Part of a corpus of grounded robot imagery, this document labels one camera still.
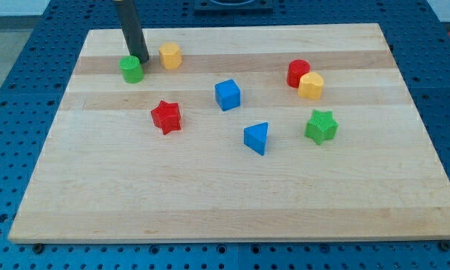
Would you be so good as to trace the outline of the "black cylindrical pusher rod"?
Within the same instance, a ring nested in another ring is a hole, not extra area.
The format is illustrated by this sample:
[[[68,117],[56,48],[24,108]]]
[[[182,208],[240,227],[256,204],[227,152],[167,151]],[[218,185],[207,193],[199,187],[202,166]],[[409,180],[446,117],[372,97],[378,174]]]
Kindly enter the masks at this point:
[[[149,51],[143,34],[140,17],[134,0],[112,0],[131,56],[136,56],[140,64],[149,60]]]

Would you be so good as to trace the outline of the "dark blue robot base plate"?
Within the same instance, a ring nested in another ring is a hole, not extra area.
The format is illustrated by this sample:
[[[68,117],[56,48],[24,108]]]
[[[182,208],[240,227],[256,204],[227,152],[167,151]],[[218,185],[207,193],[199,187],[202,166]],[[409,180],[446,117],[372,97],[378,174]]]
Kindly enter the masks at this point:
[[[274,0],[194,0],[193,12],[207,14],[211,12],[272,11]]]

